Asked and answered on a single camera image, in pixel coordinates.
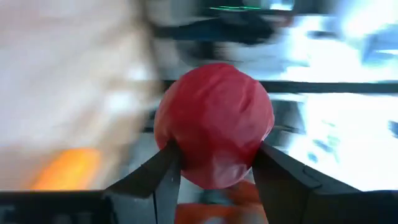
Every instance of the red ball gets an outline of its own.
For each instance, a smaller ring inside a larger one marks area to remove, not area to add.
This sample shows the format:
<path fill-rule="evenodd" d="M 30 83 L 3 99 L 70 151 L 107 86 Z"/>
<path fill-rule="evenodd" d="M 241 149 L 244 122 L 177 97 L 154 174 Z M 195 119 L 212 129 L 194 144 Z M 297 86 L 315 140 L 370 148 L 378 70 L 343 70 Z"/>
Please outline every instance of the red ball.
<path fill-rule="evenodd" d="M 177 141 L 185 178 L 204 189 L 223 189 L 247 174 L 273 125 L 262 85 L 216 63 L 188 72 L 166 91 L 154 132 L 160 149 L 169 139 Z"/>

